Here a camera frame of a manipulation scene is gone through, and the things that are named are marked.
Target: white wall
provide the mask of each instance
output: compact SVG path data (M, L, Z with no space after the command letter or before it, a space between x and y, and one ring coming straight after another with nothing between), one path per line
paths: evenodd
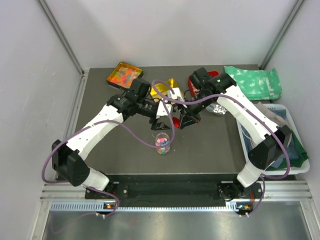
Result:
M47 0L84 68L259 64L295 0Z
M0 239L31 234L51 144L65 132L80 75L35 0L0 8Z
M304 175L320 212L320 1L305 1L268 68L276 68L282 97L310 160Z

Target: jar of candy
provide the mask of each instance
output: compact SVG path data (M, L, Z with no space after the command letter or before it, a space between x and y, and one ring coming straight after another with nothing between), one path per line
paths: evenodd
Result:
M158 154L165 155L170 151L170 145L167 147L161 147L169 143L170 138L168 134L165 132L160 132L156 137L155 137L155 145L159 146L159 148L156 148L156 151Z

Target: clothes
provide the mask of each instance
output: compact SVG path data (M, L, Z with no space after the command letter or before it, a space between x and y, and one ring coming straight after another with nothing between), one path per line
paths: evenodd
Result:
M276 69L243 70L225 66L229 74L249 100L274 100L281 97L282 88Z
M280 124L279 124L279 122L274 121L274 118L271 119L273 122L276 122L278 125L283 126L283 123L285 123L287 120L286 110L271 110L271 112L273 112L276 115L283 118L282 120L284 122L281 121L282 123L280 123ZM247 132L247 130L245 130L245 128L243 126L241 126L241 127L242 127L242 134L244 136L245 147L246 147L247 152L249 152L253 149L252 141L250 138L248 138L248 137L250 137L250 135ZM291 167L300 168L301 165L303 164L303 162L305 160L307 160L309 157L308 157L306 150L302 147L301 143L299 142L299 140L297 139L297 137L293 131L291 131L291 135L292 135L292 138L291 138L289 146L286 148L286 151L287 151L289 159L290 159ZM287 167L286 159L285 159L285 156L282 154L270 167L268 167L267 170L273 171L273 170L284 169L286 167Z

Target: metal beam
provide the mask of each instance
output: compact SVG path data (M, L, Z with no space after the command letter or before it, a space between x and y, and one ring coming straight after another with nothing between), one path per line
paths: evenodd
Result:
M61 28L59 27L54 15L52 14L48 4L45 0L36 0L36 2L39 4L40 8L42 9L44 15L46 16L48 22L52 26L53 30L55 31L57 37L59 38L61 44L63 45L64 49L66 50L67 54L69 55L71 61L73 62L75 68L78 70L80 74L83 74L84 71L76 58L76 55L72 51L64 33L62 32Z
M273 55L275 54L275 52L277 51L280 43L282 42L284 36L286 35L288 29L290 28L290 26L292 25L294 19L296 18L298 12L300 11L300 9L302 8L304 2L306 0L297 0L292 8L292 10L289 13L289 16L287 17L287 19L285 20L283 26L281 27L280 32L278 33L278 35L276 36L275 40L273 41L268 53L266 54L266 56L264 57L264 60L261 63L261 66L259 67L261 70L264 70L268 63L270 62L271 58L273 57Z

